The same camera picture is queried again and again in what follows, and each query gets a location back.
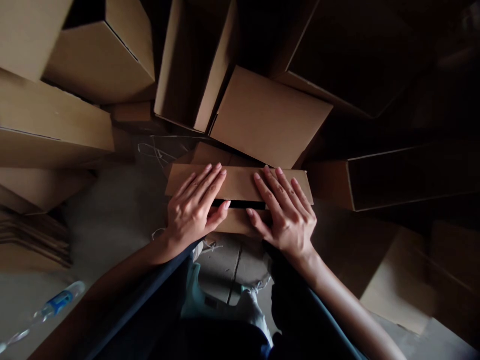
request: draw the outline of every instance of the cardboard flap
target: cardboard flap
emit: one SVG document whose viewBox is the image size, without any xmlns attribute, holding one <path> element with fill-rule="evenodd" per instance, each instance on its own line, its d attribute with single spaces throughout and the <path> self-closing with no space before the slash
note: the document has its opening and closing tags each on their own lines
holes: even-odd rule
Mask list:
<svg viewBox="0 0 480 360">
<path fill-rule="evenodd" d="M 152 27 L 140 0 L 107 0 L 106 22 L 155 80 Z"/>
<path fill-rule="evenodd" d="M 211 137 L 274 168 L 291 169 L 332 108 L 237 66 Z"/>
<path fill-rule="evenodd" d="M 0 2 L 0 68 L 37 82 L 73 0 Z"/>
<path fill-rule="evenodd" d="M 174 164 L 168 178 L 165 195 L 173 196 L 192 173 L 200 174 L 204 168 L 204 165 Z M 265 180 L 263 169 L 233 166 L 224 166 L 223 169 L 227 170 L 227 176 L 216 197 L 217 199 L 264 202 L 254 182 L 255 173 L 259 173 Z M 284 170 L 284 173 L 289 181 L 293 178 L 298 180 L 308 202 L 313 205 L 314 200 L 307 173 L 302 170 Z"/>
</svg>

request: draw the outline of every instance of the cardboard box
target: cardboard box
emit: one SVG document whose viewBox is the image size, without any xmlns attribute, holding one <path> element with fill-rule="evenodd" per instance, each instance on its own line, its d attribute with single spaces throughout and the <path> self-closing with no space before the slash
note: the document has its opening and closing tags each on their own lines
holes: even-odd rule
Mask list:
<svg viewBox="0 0 480 360">
<path fill-rule="evenodd" d="M 150 101 L 103 106 L 115 125 L 135 135 L 168 134 L 166 124 L 157 119 Z"/>
<path fill-rule="evenodd" d="M 154 99 L 152 29 L 140 0 L 75 0 L 44 76 L 95 104 Z"/>
<path fill-rule="evenodd" d="M 0 167 L 61 169 L 114 151 L 110 114 L 0 70 Z"/>
<path fill-rule="evenodd" d="M 313 196 L 356 212 L 480 190 L 478 144 L 449 141 L 305 166 Z"/>
<path fill-rule="evenodd" d="M 132 136 L 128 132 L 116 127 L 113 127 L 112 131 L 115 152 L 102 156 L 98 159 L 76 165 L 75 169 L 109 169 L 118 166 L 130 165 L 135 162 Z"/>
<path fill-rule="evenodd" d="M 436 221 L 430 242 L 430 278 L 438 292 L 435 318 L 478 346 L 480 324 L 480 232 L 465 224 Z"/>
<path fill-rule="evenodd" d="M 46 214 L 93 184 L 86 170 L 0 168 L 0 205 L 18 214 Z"/>
<path fill-rule="evenodd" d="M 168 178 L 165 195 L 173 196 L 193 172 L 199 174 L 204 168 L 204 165 L 173 164 Z M 255 207 L 258 209 L 258 213 L 264 221 L 267 223 L 270 222 L 270 212 L 266 210 L 266 205 L 253 178 L 254 173 L 259 173 L 260 176 L 263 177 L 263 170 L 254 167 L 232 166 L 224 166 L 223 169 L 228 171 L 228 175 L 216 198 L 221 200 L 231 200 L 232 204 L 230 209 L 228 209 L 227 220 L 225 220 L 216 231 L 255 237 L 257 232 L 251 225 L 245 208 Z M 313 204 L 312 193 L 310 192 L 310 185 L 305 171 L 285 170 L 284 173 L 289 181 L 292 178 L 298 180 L 308 198 L 308 201 Z"/>
<path fill-rule="evenodd" d="M 292 169 L 332 108 L 237 66 L 210 136 L 271 167 Z"/>
<path fill-rule="evenodd" d="M 205 133 L 239 49 L 235 0 L 173 0 L 154 112 Z"/>
<path fill-rule="evenodd" d="M 0 68 L 37 82 L 42 77 L 73 0 L 0 3 Z"/>
<path fill-rule="evenodd" d="M 433 60 L 383 1 L 309 0 L 287 34 L 270 78 L 361 118 L 378 117 Z"/>
<path fill-rule="evenodd" d="M 425 240 L 405 228 L 398 233 L 360 299 L 369 311 L 421 335 L 437 310 L 428 284 Z"/>
<path fill-rule="evenodd" d="M 218 163 L 221 163 L 223 166 L 245 168 L 261 168 L 264 166 L 259 161 L 240 157 L 228 151 L 208 145 L 204 142 L 199 142 L 196 145 L 195 150 L 187 152 L 184 156 L 165 166 L 163 172 L 168 179 L 168 177 L 170 176 L 170 172 L 172 171 L 173 164 L 192 164 L 207 166 L 208 164 L 216 165 Z"/>
</svg>

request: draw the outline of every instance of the cardboard sheet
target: cardboard sheet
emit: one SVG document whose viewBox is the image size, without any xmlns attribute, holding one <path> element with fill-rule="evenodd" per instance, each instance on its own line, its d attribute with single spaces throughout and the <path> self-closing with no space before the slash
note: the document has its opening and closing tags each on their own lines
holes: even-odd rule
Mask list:
<svg viewBox="0 0 480 360">
<path fill-rule="evenodd" d="M 1 1 L 0 68 L 39 81 L 73 1 Z"/>
<path fill-rule="evenodd" d="M 68 168 L 114 151 L 110 114 L 0 70 L 0 167 Z"/>
<path fill-rule="evenodd" d="M 332 108 L 237 66 L 210 136 L 274 168 L 291 169 Z"/>
<path fill-rule="evenodd" d="M 165 195 L 173 196 L 192 173 L 200 174 L 204 168 L 204 165 L 174 164 L 168 178 Z M 260 176 L 264 177 L 262 169 L 231 166 L 224 166 L 223 169 L 227 170 L 227 177 L 216 197 L 217 199 L 263 202 L 254 182 L 255 173 L 259 173 Z M 301 170 L 285 170 L 284 173 L 289 181 L 293 178 L 298 180 L 308 201 L 313 205 L 314 200 L 310 191 L 307 173 Z"/>
</svg>

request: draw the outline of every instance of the person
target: person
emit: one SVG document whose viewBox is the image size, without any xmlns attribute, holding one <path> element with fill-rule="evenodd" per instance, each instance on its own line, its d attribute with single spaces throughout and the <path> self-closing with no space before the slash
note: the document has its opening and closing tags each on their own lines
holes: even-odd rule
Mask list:
<svg viewBox="0 0 480 360">
<path fill-rule="evenodd" d="M 180 319 L 192 250 L 231 204 L 212 213 L 228 175 L 218 164 L 181 185 L 165 232 L 100 278 L 31 359 L 405 359 L 315 251 L 317 218 L 296 179 L 263 171 L 267 183 L 258 173 L 254 182 L 272 226 L 246 211 L 273 260 L 272 314 L 282 331 L 273 347 L 244 322 Z"/>
</svg>

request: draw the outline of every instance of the concrete floor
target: concrete floor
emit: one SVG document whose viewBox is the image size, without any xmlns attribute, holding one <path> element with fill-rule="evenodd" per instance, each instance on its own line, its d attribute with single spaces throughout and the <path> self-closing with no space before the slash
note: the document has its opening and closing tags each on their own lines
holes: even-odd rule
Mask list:
<svg viewBox="0 0 480 360">
<path fill-rule="evenodd" d="M 151 234 L 165 226 L 166 178 L 154 156 L 137 154 L 135 165 L 103 170 L 94 186 L 71 198 L 64 215 L 71 230 L 73 268 L 54 274 L 0 274 L 0 339 L 8 339 L 29 313 L 38 310 L 69 283 L 79 279 L 90 287 L 115 264 L 151 241 Z M 348 211 L 317 202 L 319 218 L 315 245 L 322 253 L 330 235 L 342 227 Z M 266 274 L 258 244 L 242 243 L 222 235 L 214 251 L 203 253 L 200 284 L 203 289 L 235 305 L 238 284 L 252 284 Z M 258 295 L 270 332 L 277 331 L 271 314 L 272 282 Z M 24 360 L 73 309 L 34 329 L 23 342 L 0 359 Z M 422 336 L 376 317 L 408 359 L 474 359 L 478 353 L 455 334 L 432 320 Z"/>
</svg>

